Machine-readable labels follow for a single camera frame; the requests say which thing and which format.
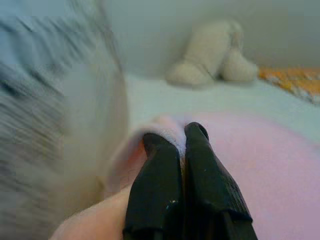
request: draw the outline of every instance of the skin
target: skin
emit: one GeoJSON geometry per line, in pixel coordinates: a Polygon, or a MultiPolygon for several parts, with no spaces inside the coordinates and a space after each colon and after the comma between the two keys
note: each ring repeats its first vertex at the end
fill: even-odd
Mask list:
{"type": "Polygon", "coordinates": [[[63,222],[49,240],[121,240],[131,187],[63,222]]]}

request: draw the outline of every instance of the toy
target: toy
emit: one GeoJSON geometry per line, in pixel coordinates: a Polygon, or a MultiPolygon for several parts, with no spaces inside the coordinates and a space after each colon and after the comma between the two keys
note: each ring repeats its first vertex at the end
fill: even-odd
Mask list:
{"type": "Polygon", "coordinates": [[[226,81],[252,82],[258,67],[242,55],[244,34],[232,20],[206,24],[196,30],[182,60],[167,73],[175,85],[200,87],[221,75],[226,81]]]}

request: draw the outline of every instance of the blurry gray object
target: blurry gray object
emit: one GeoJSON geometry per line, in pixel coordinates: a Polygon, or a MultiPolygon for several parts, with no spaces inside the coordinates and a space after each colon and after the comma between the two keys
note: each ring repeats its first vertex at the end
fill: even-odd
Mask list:
{"type": "Polygon", "coordinates": [[[0,49],[0,239],[45,240],[99,199],[127,133],[121,65],[100,0],[4,0],[0,49]]]}

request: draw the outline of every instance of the white plush toy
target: white plush toy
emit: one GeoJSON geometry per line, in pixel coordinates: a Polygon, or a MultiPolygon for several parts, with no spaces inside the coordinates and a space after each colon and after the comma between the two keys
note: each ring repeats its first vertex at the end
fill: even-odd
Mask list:
{"type": "Polygon", "coordinates": [[[183,59],[168,72],[176,85],[200,87],[221,75],[224,80],[252,82],[258,67],[242,55],[244,34],[235,21],[206,24],[195,31],[183,59]]]}

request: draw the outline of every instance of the orange blanket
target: orange blanket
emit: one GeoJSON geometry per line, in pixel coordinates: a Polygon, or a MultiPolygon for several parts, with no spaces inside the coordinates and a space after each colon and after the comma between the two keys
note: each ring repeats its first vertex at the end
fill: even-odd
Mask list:
{"type": "Polygon", "coordinates": [[[259,77],[295,96],[320,105],[320,68],[261,68],[259,77]]]}

